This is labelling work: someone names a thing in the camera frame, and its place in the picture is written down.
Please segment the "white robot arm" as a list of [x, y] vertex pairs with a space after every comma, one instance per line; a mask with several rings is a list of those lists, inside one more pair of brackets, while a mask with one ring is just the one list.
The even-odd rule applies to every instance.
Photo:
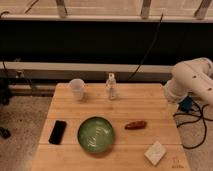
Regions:
[[180, 103], [193, 92], [213, 106], [213, 62], [196, 58], [177, 63], [171, 70], [172, 78], [164, 85], [164, 94], [170, 103]]

